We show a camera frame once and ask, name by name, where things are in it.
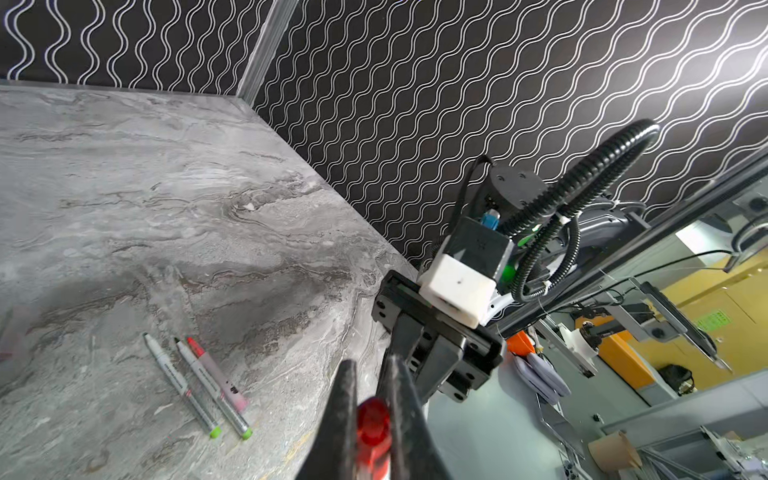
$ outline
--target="white cable tie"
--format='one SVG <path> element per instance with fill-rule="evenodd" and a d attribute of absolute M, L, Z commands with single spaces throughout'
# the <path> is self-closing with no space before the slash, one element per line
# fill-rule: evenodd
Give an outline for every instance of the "white cable tie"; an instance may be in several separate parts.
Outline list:
<path fill-rule="evenodd" d="M 566 217 L 565 215 L 561 214 L 560 212 L 554 212 L 554 214 L 558 216 L 558 219 L 560 220 L 560 225 L 567 225 L 568 222 L 571 221 L 570 217 Z"/>

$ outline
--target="black wall with white wavy lines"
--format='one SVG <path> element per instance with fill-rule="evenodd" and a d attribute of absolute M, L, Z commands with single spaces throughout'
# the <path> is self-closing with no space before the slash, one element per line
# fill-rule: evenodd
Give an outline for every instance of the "black wall with white wavy lines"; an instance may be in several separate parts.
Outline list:
<path fill-rule="evenodd" d="M 3 2 L 10 80 L 234 94 L 272 0 Z"/>
<path fill-rule="evenodd" d="M 412 261 L 487 153 L 553 181 L 620 126 L 647 219 L 768 143 L 768 0 L 302 0 L 254 108 Z"/>

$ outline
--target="white marker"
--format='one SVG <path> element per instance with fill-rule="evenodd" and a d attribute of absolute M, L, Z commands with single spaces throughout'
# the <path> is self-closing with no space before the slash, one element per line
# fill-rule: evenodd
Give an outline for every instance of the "white marker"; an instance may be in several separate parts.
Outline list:
<path fill-rule="evenodd" d="M 240 413 L 237 413 L 235 407 L 230 403 L 227 397 L 224 396 L 224 392 L 221 391 L 221 388 L 216 384 L 216 381 L 210 376 L 194 353 L 192 353 L 192 350 L 184 345 L 178 338 L 174 338 L 174 340 L 176 341 L 176 347 L 179 349 L 179 353 L 181 353 L 181 356 L 187 360 L 187 363 L 189 363 L 194 374 L 200 379 L 200 383 L 203 384 L 203 387 L 208 391 L 211 398 L 214 399 L 221 411 L 224 412 L 224 416 L 227 417 L 227 420 L 229 420 L 232 426 L 237 430 L 237 433 L 243 437 L 243 440 L 248 440 L 253 434 L 253 430 L 248 426 L 248 422 L 240 416 Z"/>
<path fill-rule="evenodd" d="M 212 439 L 215 439 L 221 433 L 221 427 L 216 423 L 216 420 L 208 413 L 208 411 L 197 401 L 192 390 L 190 390 L 187 380 L 174 368 L 174 365 L 170 362 L 170 358 L 163 351 L 157 340 L 152 338 L 149 333 L 144 334 L 144 341 L 147 342 L 150 352 L 157 360 L 157 364 L 160 366 L 160 370 L 165 373 L 165 376 L 170 380 L 171 385 L 176 388 L 179 395 L 187 400 L 187 403 L 192 407 L 192 411 L 197 414 L 197 417 L 205 425 L 208 433 Z"/>

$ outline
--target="white plastic block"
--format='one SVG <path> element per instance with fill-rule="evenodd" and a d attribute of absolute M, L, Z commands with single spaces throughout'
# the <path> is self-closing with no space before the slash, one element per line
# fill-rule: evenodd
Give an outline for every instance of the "white plastic block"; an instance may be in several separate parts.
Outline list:
<path fill-rule="evenodd" d="M 495 281 L 445 254 L 435 258 L 419 284 L 419 295 L 473 329 L 488 314 L 488 302 L 496 289 Z"/>

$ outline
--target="orange container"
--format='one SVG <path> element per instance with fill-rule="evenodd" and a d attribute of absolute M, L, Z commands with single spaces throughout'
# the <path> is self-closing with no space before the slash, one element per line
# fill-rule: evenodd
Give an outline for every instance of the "orange container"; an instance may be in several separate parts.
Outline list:
<path fill-rule="evenodd" d="M 507 350 L 517 356 L 526 356 L 529 353 L 535 353 L 533 340 L 526 332 L 517 332 L 507 339 Z"/>

